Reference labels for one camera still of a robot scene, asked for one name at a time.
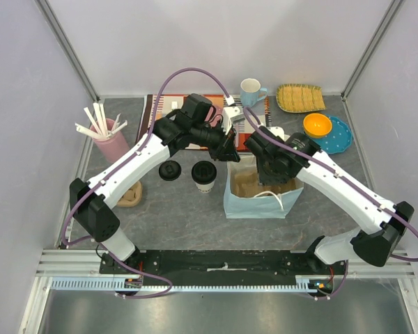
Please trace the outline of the black coffee cup lid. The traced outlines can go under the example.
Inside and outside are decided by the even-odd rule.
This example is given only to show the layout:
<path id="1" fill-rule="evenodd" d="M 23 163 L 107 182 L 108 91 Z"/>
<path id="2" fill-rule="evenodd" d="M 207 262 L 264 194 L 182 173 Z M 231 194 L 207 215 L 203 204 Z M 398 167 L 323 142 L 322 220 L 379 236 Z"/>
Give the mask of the black coffee cup lid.
<path id="1" fill-rule="evenodd" d="M 191 176 L 197 184 L 210 184 L 217 177 L 217 169 L 210 161 L 199 161 L 193 165 Z"/>

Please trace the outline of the white paper cup stack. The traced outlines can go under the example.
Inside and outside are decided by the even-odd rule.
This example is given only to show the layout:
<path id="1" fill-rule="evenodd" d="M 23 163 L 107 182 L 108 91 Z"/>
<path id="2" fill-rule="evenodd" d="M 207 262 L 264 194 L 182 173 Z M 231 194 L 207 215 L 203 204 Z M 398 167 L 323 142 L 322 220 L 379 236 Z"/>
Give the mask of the white paper cup stack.
<path id="1" fill-rule="evenodd" d="M 269 131 L 276 137 L 279 137 L 281 140 L 286 140 L 285 131 L 281 127 L 268 127 Z"/>

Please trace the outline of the brown cardboard cup carrier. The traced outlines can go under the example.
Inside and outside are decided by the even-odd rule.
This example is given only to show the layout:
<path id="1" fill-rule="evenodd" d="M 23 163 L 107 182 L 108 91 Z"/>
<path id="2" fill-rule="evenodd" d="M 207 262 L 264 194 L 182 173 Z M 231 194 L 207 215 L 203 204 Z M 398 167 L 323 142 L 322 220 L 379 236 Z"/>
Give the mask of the brown cardboard cup carrier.
<path id="1" fill-rule="evenodd" d="M 252 198 L 262 190 L 257 172 L 236 173 L 231 181 L 231 192 L 239 198 Z"/>

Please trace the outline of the blue white paper bag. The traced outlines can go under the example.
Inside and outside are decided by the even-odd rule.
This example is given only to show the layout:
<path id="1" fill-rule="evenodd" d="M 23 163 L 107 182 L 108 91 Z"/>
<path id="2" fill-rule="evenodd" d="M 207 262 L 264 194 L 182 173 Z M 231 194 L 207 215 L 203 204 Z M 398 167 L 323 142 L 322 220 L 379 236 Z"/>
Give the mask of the blue white paper bag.
<path id="1" fill-rule="evenodd" d="M 224 190 L 224 212 L 226 218 L 286 218 L 304 190 L 304 183 L 292 179 L 286 184 L 266 186 L 252 198 L 239 198 L 231 192 L 231 181 L 236 173 L 257 172 L 256 158 L 244 154 L 238 163 L 227 163 L 227 180 Z"/>

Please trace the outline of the white paper coffee cup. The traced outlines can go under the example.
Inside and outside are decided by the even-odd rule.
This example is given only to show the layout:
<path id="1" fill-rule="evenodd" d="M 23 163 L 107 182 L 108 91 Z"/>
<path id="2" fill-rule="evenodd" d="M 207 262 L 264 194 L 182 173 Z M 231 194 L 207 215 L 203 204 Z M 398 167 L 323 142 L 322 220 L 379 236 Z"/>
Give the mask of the white paper coffee cup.
<path id="1" fill-rule="evenodd" d="M 214 187 L 216 175 L 193 175 L 194 183 L 201 193 L 209 193 Z"/>

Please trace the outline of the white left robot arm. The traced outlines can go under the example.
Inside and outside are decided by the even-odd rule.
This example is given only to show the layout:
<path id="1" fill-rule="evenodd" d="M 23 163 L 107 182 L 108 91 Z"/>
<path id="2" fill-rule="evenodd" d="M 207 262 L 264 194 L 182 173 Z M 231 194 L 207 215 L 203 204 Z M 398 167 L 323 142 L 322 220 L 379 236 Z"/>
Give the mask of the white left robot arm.
<path id="1" fill-rule="evenodd" d="M 112 209 L 147 172 L 191 144 L 207 148 L 215 161 L 238 162 L 233 120 L 241 109 L 233 98 L 227 102 L 221 119 L 211 125 L 206 118 L 212 102 L 198 94 L 187 96 L 181 108 L 156 120 L 117 162 L 87 182 L 76 179 L 70 184 L 73 218 L 115 256 L 114 264 L 123 273 L 136 271 L 139 257 Z"/>

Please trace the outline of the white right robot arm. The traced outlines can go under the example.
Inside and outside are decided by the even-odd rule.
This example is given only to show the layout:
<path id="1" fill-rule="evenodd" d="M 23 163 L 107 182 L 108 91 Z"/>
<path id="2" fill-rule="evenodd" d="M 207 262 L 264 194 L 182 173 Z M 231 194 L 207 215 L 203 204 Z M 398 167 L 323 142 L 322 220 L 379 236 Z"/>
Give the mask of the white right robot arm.
<path id="1" fill-rule="evenodd" d="M 305 134 L 287 140 L 261 126 L 245 146 L 256 157 L 258 180 L 264 185 L 297 179 L 312 186 L 345 211 L 357 228 L 333 237 L 321 236 L 305 256 L 306 268 L 315 274 L 342 260 L 361 259 L 383 267 L 405 234 L 414 208 L 406 201 L 387 200 L 351 177 Z"/>

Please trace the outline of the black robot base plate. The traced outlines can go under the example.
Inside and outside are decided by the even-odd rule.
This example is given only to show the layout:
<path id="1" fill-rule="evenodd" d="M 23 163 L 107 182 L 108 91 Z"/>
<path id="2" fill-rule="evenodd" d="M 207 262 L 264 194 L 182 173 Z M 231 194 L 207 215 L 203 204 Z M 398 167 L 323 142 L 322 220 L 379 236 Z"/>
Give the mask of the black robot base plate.
<path id="1" fill-rule="evenodd" d="M 143 250 L 125 264 L 175 287 L 294 285 L 296 276 L 345 273 L 344 261 L 328 265 L 311 253 L 289 250 Z"/>

